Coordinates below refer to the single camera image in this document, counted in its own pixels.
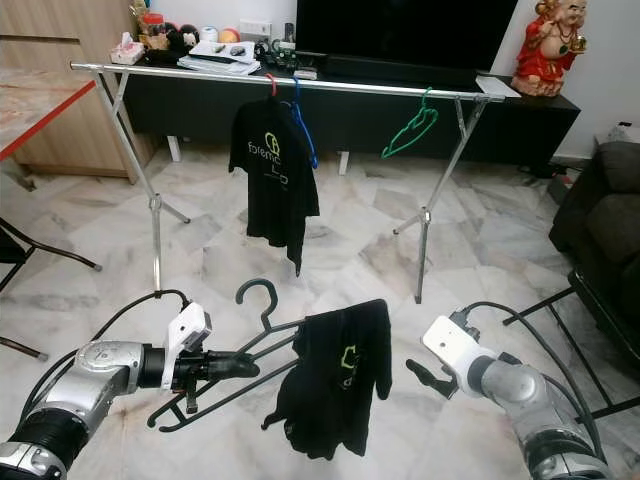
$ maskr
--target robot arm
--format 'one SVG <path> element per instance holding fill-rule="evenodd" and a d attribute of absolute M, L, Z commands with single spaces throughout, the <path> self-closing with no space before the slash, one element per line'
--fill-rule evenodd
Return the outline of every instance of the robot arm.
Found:
<path fill-rule="evenodd" d="M 500 405 L 511 420 L 534 480 L 613 480 L 607 465 L 594 454 L 589 436 L 563 408 L 543 375 L 510 355 L 498 357 L 469 335 L 479 334 L 477 330 L 468 333 L 472 329 L 463 328 L 447 317 L 436 319 L 422 343 L 454 379 L 448 383 L 437 380 L 408 360 L 407 366 L 420 381 L 448 398 L 459 387 L 470 396 L 484 396 Z"/>
<path fill-rule="evenodd" d="M 116 396 L 138 387 L 186 390 L 187 411 L 195 413 L 198 380 L 259 374 L 248 354 L 203 352 L 210 333 L 209 316 L 192 303 L 169 325 L 164 347 L 97 341 L 80 348 L 69 371 L 0 444 L 0 480 L 64 480 Z"/>

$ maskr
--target rack leg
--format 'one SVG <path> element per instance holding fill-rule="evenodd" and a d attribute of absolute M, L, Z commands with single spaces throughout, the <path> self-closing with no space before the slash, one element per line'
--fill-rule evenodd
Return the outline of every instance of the rack leg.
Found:
<path fill-rule="evenodd" d="M 398 228 L 394 228 L 393 229 L 393 234 L 394 235 L 399 235 L 402 232 L 404 232 L 407 228 L 412 226 L 413 224 L 420 222 L 422 217 L 424 217 L 426 211 L 427 211 L 427 207 L 422 207 L 422 210 L 420 211 L 420 213 L 418 213 L 417 215 L 414 215 L 413 217 L 411 217 L 409 220 L 404 222 Z"/>
<path fill-rule="evenodd" d="M 420 231 L 420 255 L 418 258 L 418 286 L 414 300 L 417 304 L 422 303 L 422 283 L 424 281 L 424 270 L 427 263 L 427 235 L 429 233 L 429 224 L 431 223 L 431 214 L 428 211 L 420 217 L 422 229 Z"/>
<path fill-rule="evenodd" d="M 171 205 L 169 205 L 167 202 L 165 202 L 164 200 L 162 201 L 161 207 L 167 212 L 170 213 L 171 215 L 173 215 L 174 217 L 176 217 L 178 220 L 180 220 L 182 223 L 191 223 L 191 219 L 185 215 L 183 215 L 182 213 L 180 213 L 178 210 L 176 210 L 175 208 L 173 208 Z"/>
<path fill-rule="evenodd" d="M 151 210 L 151 227 L 153 229 L 153 287 L 154 291 L 159 292 L 162 289 L 161 275 L 161 242 L 160 242 L 160 209 L 162 208 L 162 198 L 156 194 L 153 200 L 149 202 L 149 210 Z"/>
<path fill-rule="evenodd" d="M 453 152 L 451 159 L 449 160 L 449 165 L 447 166 L 447 169 L 444 171 L 444 173 L 438 180 L 438 184 L 436 185 L 435 190 L 431 194 L 431 198 L 429 199 L 427 206 L 422 207 L 420 213 L 410 218 L 409 220 L 404 222 L 402 225 L 400 225 L 398 228 L 396 228 L 393 231 L 393 233 L 397 235 L 400 232 L 409 228 L 414 223 L 421 222 L 422 224 L 422 232 L 420 233 L 420 259 L 419 259 L 420 265 L 419 265 L 418 286 L 417 286 L 416 294 L 414 297 L 416 300 L 416 303 L 422 302 L 422 283 L 424 280 L 424 270 L 425 270 L 425 262 L 426 262 L 427 233 L 429 230 L 429 224 L 431 223 L 431 212 L 433 212 L 433 209 L 438 203 L 440 194 L 442 193 L 442 190 L 445 184 L 447 183 L 447 180 L 449 180 L 451 173 L 453 173 L 453 169 L 457 165 L 458 160 L 460 160 L 460 157 L 462 157 L 462 153 L 464 152 L 464 149 L 467 146 L 467 143 L 469 142 L 469 138 L 471 138 L 471 134 L 476 128 L 476 125 L 478 124 L 478 121 L 480 120 L 480 117 L 482 116 L 482 112 L 484 112 L 484 108 L 486 107 L 486 105 L 487 105 L 486 101 L 480 101 L 479 103 L 477 103 L 473 111 L 471 112 L 471 115 L 469 116 L 469 120 L 465 124 L 464 116 L 462 114 L 462 107 L 460 106 L 460 100 L 456 99 L 456 112 L 458 115 L 458 125 L 460 127 L 460 141 L 458 142 L 458 145 L 456 146 L 456 149 Z"/>
<path fill-rule="evenodd" d="M 126 158 L 129 162 L 129 165 L 131 166 L 133 171 L 136 172 L 136 175 L 138 176 L 138 181 L 140 182 L 140 184 L 142 185 L 142 188 L 146 192 L 147 197 L 149 197 L 149 209 L 151 210 L 151 224 L 153 228 L 153 254 L 154 254 L 153 283 L 154 283 L 155 291 L 158 292 L 161 288 L 160 210 L 161 209 L 166 210 L 168 213 L 170 213 L 171 215 L 173 215 L 178 220 L 184 223 L 189 223 L 190 219 L 187 216 L 180 213 L 175 208 L 173 208 L 171 205 L 164 203 L 162 201 L 162 197 L 160 196 L 160 194 L 157 194 L 153 190 L 153 186 L 151 185 L 151 182 L 144 174 L 144 170 L 142 169 L 142 166 L 138 161 L 138 156 L 136 155 L 136 152 L 133 148 L 133 142 L 131 140 L 131 137 L 129 136 L 129 133 L 127 133 L 127 130 L 125 129 L 125 125 L 122 121 L 122 118 L 118 113 L 118 111 L 114 109 L 114 104 L 117 99 L 116 100 L 111 99 L 110 93 L 107 90 L 107 87 L 104 82 L 104 78 L 101 73 L 95 72 L 94 79 L 96 82 L 96 88 L 98 90 L 98 94 L 102 99 L 105 107 L 107 108 L 107 110 L 113 112 L 113 115 L 111 116 L 111 120 L 113 121 L 113 125 L 115 126 L 116 132 L 120 137 L 120 142 L 122 143 L 122 146 L 127 152 Z M 121 85 L 121 88 L 118 89 L 118 96 L 124 96 L 125 88 L 126 88 L 126 83 L 124 85 Z"/>

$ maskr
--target green clothes hanger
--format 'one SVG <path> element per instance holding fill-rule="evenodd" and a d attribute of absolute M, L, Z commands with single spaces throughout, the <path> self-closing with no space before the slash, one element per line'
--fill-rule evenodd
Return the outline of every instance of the green clothes hanger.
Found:
<path fill-rule="evenodd" d="M 422 94 L 421 107 L 418 113 L 409 120 L 409 123 L 400 130 L 395 137 L 391 139 L 388 146 L 382 150 L 382 158 L 389 158 L 402 150 L 409 148 L 422 138 L 422 136 L 429 131 L 429 129 L 438 120 L 438 111 L 434 108 L 427 108 L 427 95 L 431 91 L 431 88 L 427 88 Z M 404 134 L 408 133 L 410 139 L 400 145 L 396 145 L 398 139 Z"/>

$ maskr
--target tissue box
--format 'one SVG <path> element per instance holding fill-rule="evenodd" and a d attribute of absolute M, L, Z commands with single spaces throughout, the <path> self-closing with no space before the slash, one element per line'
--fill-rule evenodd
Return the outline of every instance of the tissue box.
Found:
<path fill-rule="evenodd" d="M 124 47 L 118 45 L 111 49 L 111 62 L 121 65 L 133 65 L 144 55 L 144 45 L 140 42 L 129 42 Z"/>

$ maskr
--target statue hand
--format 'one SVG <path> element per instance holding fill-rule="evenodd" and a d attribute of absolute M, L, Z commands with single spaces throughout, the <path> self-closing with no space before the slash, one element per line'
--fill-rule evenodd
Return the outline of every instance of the statue hand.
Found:
<path fill-rule="evenodd" d="M 544 22 L 540 27 L 540 34 L 545 37 L 548 36 L 551 33 L 551 29 L 553 28 L 554 24 L 555 22 L 551 20 L 549 20 L 548 22 Z"/>

